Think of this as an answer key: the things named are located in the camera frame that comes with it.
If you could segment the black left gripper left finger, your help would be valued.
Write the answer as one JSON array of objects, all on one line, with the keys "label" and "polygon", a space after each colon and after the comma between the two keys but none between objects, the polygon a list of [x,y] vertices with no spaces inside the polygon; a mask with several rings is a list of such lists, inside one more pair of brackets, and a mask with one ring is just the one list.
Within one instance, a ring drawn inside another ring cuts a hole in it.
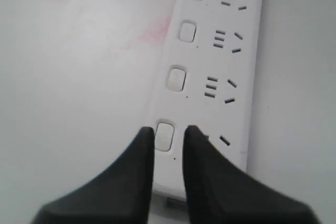
[{"label": "black left gripper left finger", "polygon": [[33,223],[147,223],[153,186],[154,131],[142,127],[101,174],[41,207]]}]

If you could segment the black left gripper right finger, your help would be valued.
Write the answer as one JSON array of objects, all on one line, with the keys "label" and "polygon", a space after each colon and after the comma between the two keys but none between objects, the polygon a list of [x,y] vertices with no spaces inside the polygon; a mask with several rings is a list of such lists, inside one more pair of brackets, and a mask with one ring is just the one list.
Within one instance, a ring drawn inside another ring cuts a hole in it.
[{"label": "black left gripper right finger", "polygon": [[319,223],[308,205],[233,165],[195,125],[185,130],[182,157],[190,223]]}]

